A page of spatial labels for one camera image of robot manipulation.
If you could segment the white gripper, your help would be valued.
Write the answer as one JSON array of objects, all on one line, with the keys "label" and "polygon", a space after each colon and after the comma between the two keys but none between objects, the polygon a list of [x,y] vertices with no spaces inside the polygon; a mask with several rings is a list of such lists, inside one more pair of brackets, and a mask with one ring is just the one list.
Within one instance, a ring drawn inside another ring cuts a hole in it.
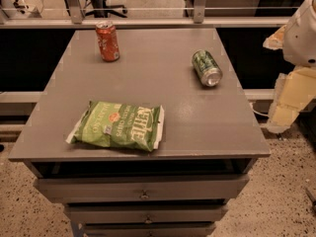
[{"label": "white gripper", "polygon": [[304,0],[286,25],[265,39],[263,47],[282,49],[283,58],[299,65],[288,75],[280,73],[267,130],[283,133],[316,97],[316,0]]}]

